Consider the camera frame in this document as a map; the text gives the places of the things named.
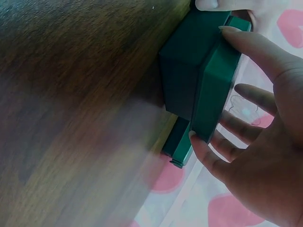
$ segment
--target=pink heart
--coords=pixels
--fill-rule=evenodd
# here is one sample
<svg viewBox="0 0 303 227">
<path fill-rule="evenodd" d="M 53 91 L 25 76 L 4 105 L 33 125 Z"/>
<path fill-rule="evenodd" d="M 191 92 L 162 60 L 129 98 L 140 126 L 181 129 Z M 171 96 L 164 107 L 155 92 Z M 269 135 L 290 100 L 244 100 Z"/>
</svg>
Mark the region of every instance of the pink heart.
<svg viewBox="0 0 303 227">
<path fill-rule="evenodd" d="M 289 44 L 295 48 L 303 47 L 303 11 L 288 9 L 280 16 L 278 27 Z"/>
<path fill-rule="evenodd" d="M 234 196 L 227 194 L 208 204 L 209 227 L 245 227 L 262 223 L 264 219 L 246 209 Z"/>
</svg>

